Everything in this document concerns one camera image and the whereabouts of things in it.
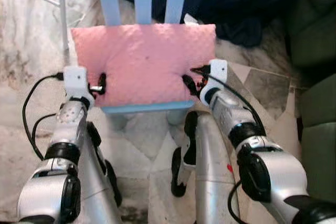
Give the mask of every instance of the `black joint cover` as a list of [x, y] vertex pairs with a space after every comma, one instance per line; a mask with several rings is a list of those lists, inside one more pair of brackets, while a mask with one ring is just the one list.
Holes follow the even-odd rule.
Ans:
[[190, 76], [187, 74], [184, 74], [182, 76], [183, 83], [187, 86], [187, 88], [190, 91], [190, 95], [197, 95], [197, 89], [196, 89], [196, 84]]
[[336, 217], [335, 203], [314, 199], [308, 195], [290, 196], [284, 202], [299, 209], [293, 224], [319, 223]]
[[79, 101], [79, 102], [82, 102], [85, 105], [85, 107], [86, 107], [87, 110], [90, 107], [90, 101], [88, 99], [86, 99], [85, 97], [81, 97], [81, 98], [71, 97], [70, 101]]
[[48, 148], [44, 160], [60, 157], [70, 160], [78, 165], [79, 156], [80, 152], [76, 145], [70, 143], [56, 143]]
[[73, 222], [80, 213], [80, 180], [68, 175], [63, 186], [61, 200], [61, 223]]
[[197, 112], [189, 112], [185, 119], [184, 132], [190, 139], [190, 145], [183, 157], [183, 161], [189, 165], [196, 164], [196, 127], [197, 127]]
[[244, 141], [245, 139], [251, 136], [262, 136], [263, 133], [261, 132], [260, 127], [256, 123], [241, 123], [237, 124], [229, 134], [229, 139], [234, 146], [237, 146]]
[[19, 222], [34, 223], [34, 224], [52, 224], [55, 222], [54, 218], [49, 215], [34, 215], [21, 219]]
[[100, 138], [97, 128], [92, 122], [87, 122], [86, 128], [88, 130], [88, 134], [91, 137], [91, 140], [94, 146], [98, 147], [101, 143], [101, 138]]
[[217, 91], [219, 91], [219, 90], [220, 90], [219, 88], [212, 88], [212, 89], [209, 89], [209, 91], [206, 92], [206, 94], [205, 94], [205, 97], [204, 97], [205, 101], [206, 101], [208, 104], [210, 104], [212, 97], [213, 97], [214, 94], [215, 94]]
[[252, 199], [260, 202], [271, 201], [271, 182], [267, 166], [251, 148], [243, 146], [238, 153], [238, 166], [241, 186]]
[[106, 73], [101, 73], [98, 81], [98, 86], [101, 86], [101, 91], [98, 94], [105, 94], [106, 92]]

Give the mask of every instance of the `white bracket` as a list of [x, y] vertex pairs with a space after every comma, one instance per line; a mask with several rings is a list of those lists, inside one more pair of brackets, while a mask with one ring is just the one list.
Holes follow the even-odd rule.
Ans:
[[90, 102], [92, 108], [95, 104], [95, 99], [89, 93], [89, 82], [87, 70], [85, 67], [67, 66], [64, 68], [64, 86], [67, 93], [67, 100], [71, 97], [85, 97]]
[[[211, 60], [209, 63], [210, 63], [210, 75], [225, 83], [227, 80], [227, 61], [214, 59]], [[201, 93], [199, 95], [201, 102], [206, 106], [209, 106], [209, 104], [205, 101], [205, 94], [212, 88], [223, 89], [224, 87], [218, 81], [210, 77], [208, 78], [207, 84], [201, 90]]]

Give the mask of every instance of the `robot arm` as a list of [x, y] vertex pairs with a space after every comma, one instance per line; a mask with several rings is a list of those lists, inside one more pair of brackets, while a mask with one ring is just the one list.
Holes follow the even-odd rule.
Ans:
[[[222, 65], [221, 60], [211, 61], [213, 77], [220, 79]], [[301, 163], [263, 135], [244, 104], [219, 83], [205, 86], [200, 99], [235, 148], [241, 184], [251, 199], [261, 202], [279, 223], [336, 221], [335, 204], [308, 196]]]
[[20, 221], [71, 222], [80, 211], [78, 161], [87, 137], [87, 111], [94, 105], [85, 68], [64, 72], [67, 101], [56, 115], [56, 128], [44, 160], [25, 184], [18, 201]]

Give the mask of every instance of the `robotic leg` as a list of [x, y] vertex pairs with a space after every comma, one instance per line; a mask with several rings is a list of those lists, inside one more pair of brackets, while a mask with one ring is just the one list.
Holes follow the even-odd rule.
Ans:
[[[234, 179], [221, 132], [210, 114], [195, 111], [187, 115], [184, 130], [185, 144], [173, 154], [171, 191], [182, 197], [195, 169], [197, 223], [225, 223], [230, 218], [226, 202]], [[239, 212], [237, 202], [233, 209]]]
[[67, 67], [64, 80], [67, 102], [56, 115], [44, 160], [20, 194], [18, 219], [33, 223], [122, 223], [114, 171], [101, 155], [95, 126], [86, 121], [94, 104], [86, 69]]

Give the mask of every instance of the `dark blue cloth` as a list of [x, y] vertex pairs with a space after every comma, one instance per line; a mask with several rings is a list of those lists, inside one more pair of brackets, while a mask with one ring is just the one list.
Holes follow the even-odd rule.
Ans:
[[[262, 27], [286, 10], [291, 1], [185, 0], [182, 17], [189, 13], [206, 24], [216, 24], [219, 38], [251, 47], [260, 43]], [[152, 4], [152, 17], [163, 22], [166, 0], [152, 0]]]

